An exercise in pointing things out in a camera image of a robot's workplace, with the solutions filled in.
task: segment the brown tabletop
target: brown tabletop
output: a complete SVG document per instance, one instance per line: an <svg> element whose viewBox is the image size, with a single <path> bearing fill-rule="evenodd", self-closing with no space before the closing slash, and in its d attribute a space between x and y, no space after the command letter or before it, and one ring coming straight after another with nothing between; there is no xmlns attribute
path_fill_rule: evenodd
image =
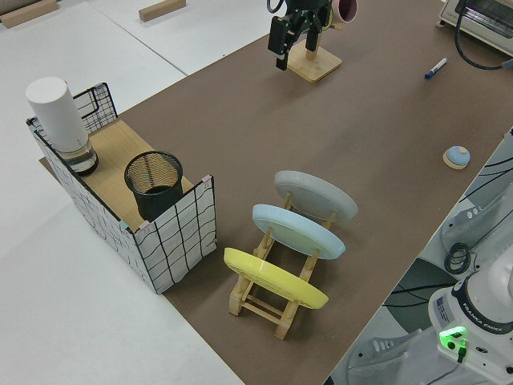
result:
<svg viewBox="0 0 513 385"><path fill-rule="evenodd" d="M464 63L454 30L435 26L442 3L358 5L354 22L323 34L321 46L343 64L317 84L276 69L263 38L121 115L178 156L191 181L216 178L218 250L165 295L248 384L322 384L513 123L513 72ZM463 44L487 64L506 58L471 38ZM472 155L461 171L442 161L456 144ZM335 184L360 211L332 228L345 254L313 272L330 300L300 309L280 341L271 322L228 312L236 275L222 257L226 246L257 246L252 207L281 204L273 177L285 169ZM304 261L280 246L269 260L293 272Z"/></svg>

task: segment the blue marker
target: blue marker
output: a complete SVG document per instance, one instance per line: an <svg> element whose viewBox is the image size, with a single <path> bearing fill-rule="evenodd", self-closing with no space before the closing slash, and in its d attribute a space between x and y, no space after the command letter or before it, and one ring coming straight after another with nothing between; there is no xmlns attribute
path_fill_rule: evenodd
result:
<svg viewBox="0 0 513 385"><path fill-rule="evenodd" d="M440 68L442 68L443 66L446 65L446 63L447 63L447 58L443 58L442 60L440 60L436 66L431 68L431 71L429 71L427 74L424 75L424 78L431 79L433 77L433 75L436 74Z"/></svg>

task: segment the black mesh pen holder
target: black mesh pen holder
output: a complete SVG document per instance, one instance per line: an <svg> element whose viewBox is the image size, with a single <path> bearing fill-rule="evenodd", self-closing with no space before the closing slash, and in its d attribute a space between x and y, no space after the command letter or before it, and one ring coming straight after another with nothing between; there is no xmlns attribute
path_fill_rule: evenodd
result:
<svg viewBox="0 0 513 385"><path fill-rule="evenodd" d="M170 153L139 154L125 169L125 183L134 193L140 216L154 221L184 195L182 165Z"/></svg>

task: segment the yellow plate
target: yellow plate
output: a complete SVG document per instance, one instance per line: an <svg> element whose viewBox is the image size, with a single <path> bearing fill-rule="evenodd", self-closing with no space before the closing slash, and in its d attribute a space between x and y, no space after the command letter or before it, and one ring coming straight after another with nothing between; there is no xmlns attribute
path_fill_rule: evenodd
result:
<svg viewBox="0 0 513 385"><path fill-rule="evenodd" d="M224 263L257 285L304 307L320 309L328 302L328 297L308 282L243 251L227 247Z"/></svg>

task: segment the grid pattern box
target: grid pattern box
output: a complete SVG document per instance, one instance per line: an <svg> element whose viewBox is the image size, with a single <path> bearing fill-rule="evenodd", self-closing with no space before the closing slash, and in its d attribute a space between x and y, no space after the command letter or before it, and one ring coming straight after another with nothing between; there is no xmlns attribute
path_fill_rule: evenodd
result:
<svg viewBox="0 0 513 385"><path fill-rule="evenodd" d="M74 97L89 134L117 119L106 83ZM214 178L207 175L153 222L135 232L52 148L37 117L27 120L55 176L94 231L157 294L179 282L216 249Z"/></svg>

